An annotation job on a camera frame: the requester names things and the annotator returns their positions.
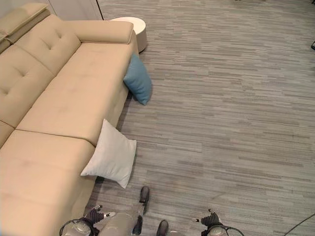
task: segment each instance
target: sofa seat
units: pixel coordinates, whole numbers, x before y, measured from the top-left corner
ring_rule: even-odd
[[[117,125],[128,93],[123,78],[134,47],[82,43],[17,129],[81,138],[96,146],[103,119]]]
[[[95,178],[80,173],[93,152],[85,140],[13,131],[0,149],[3,235],[55,236],[81,217]]]

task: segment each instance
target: sofa seam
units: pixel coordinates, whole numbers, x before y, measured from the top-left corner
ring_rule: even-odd
[[[33,131],[33,130],[27,130],[27,129],[22,129],[22,128],[17,128],[14,130],[18,130],[18,131],[25,131],[25,132],[32,132],[32,133],[38,133],[38,134],[47,134],[47,135],[53,135],[53,136],[58,136],[58,137],[65,137],[65,138],[72,138],[72,139],[79,139],[79,140],[84,140],[87,141],[89,144],[91,144],[93,147],[94,144],[92,144],[89,140],[83,139],[83,138],[78,138],[78,137],[74,137],[74,136],[65,136],[65,135],[58,135],[58,134],[50,134],[50,133],[45,133],[45,132],[40,132],[40,131]]]

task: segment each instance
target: sofa cushion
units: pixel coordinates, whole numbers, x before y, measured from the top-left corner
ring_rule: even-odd
[[[14,130],[13,127],[0,121],[0,147],[2,147],[2,145],[13,132],[13,130]]]
[[[76,137],[94,146],[103,119],[116,126],[133,44],[82,43],[34,103],[18,129]]]
[[[23,35],[16,43],[45,65],[54,75],[80,46],[78,37],[68,25],[50,15]]]
[[[84,140],[14,131],[0,149],[2,233],[57,235],[86,191],[89,178],[80,173],[93,152],[94,147]],[[87,201],[81,204],[80,213]]]
[[[0,120],[16,127],[54,75],[23,49],[0,54]]]

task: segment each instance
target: round side table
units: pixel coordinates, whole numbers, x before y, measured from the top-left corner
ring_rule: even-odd
[[[119,17],[111,21],[127,21],[133,23],[133,30],[137,35],[138,51],[142,52],[148,45],[146,23],[136,17]]]

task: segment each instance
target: black cable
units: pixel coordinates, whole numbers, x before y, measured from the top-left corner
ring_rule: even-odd
[[[288,232],[285,233],[286,236],[288,233],[290,233],[292,230],[294,230],[296,227],[298,227],[300,224],[302,224],[303,222],[307,221],[308,219],[312,218],[313,216],[315,216],[315,213],[313,215],[311,215],[310,217],[306,218],[305,220],[301,221],[300,223],[298,223],[296,226],[294,226],[292,229],[290,229]]]
[[[102,11],[100,10],[99,4],[98,4],[98,0],[95,0],[95,1],[96,1],[96,3],[97,3],[97,7],[98,7],[98,9],[99,9],[99,12],[100,12],[100,15],[101,15],[101,17],[102,17],[102,20],[104,20],[103,13],[102,13]]]

